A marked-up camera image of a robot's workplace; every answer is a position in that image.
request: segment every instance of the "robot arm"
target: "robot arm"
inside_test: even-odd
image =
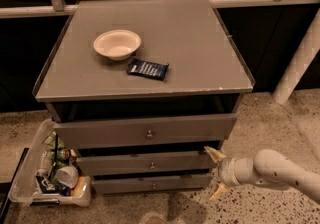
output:
[[[277,151],[264,149],[253,157],[230,158],[221,152],[205,147],[218,164],[221,184],[211,199],[229,187],[252,184],[272,189],[293,187],[320,204],[320,175],[304,170]]]

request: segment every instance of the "bowl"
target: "bowl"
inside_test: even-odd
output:
[[[112,60],[124,60],[141,44],[140,37],[129,30],[112,30],[98,36],[93,43],[95,51]]]

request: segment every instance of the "concrete floor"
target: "concrete floor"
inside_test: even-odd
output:
[[[247,94],[222,151],[235,157],[275,149],[320,173],[320,89],[295,91],[285,106],[269,93]],[[46,111],[0,114],[0,182],[10,181]],[[251,185],[235,187],[211,202],[211,187],[197,192],[101,196],[87,208],[12,203],[5,223],[319,223],[320,205],[300,192]]]

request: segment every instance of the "clear plastic container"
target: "clear plastic container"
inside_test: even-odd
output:
[[[53,130],[54,122],[50,119],[43,121],[37,130],[31,147],[13,180],[9,198],[12,202],[31,204],[76,204],[81,207],[89,206],[91,202],[91,179],[85,176],[79,179],[73,196],[60,194],[41,194],[38,192],[35,173],[39,168],[42,153],[47,145],[42,142]]]

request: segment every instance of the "dresser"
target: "dresser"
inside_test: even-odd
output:
[[[169,63],[164,81],[129,76],[93,49],[102,33],[141,37],[134,57]],[[34,88],[54,129],[102,194],[202,189],[254,80],[208,0],[82,1]]]

